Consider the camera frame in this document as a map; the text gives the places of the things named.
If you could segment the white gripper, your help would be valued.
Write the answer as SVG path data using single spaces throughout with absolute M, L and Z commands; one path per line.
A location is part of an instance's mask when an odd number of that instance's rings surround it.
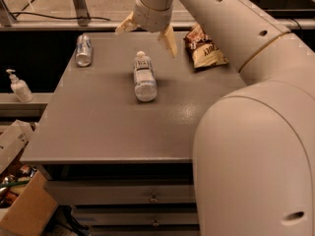
M 173 27 L 170 25 L 173 0 L 159 0 L 157 4 L 160 9 L 151 1 L 145 3 L 143 0 L 136 0 L 134 11 L 115 29 L 115 34 L 133 31 L 138 26 L 149 32 L 160 31 L 158 43 L 174 58 L 177 55 L 177 44 Z

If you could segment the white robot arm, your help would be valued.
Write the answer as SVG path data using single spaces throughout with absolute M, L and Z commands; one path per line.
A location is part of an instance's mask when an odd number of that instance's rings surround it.
M 315 236 L 314 53 L 249 0 L 179 0 L 245 82 L 202 117 L 193 175 L 202 236 Z M 173 0 L 136 0 L 117 28 L 160 32 Z

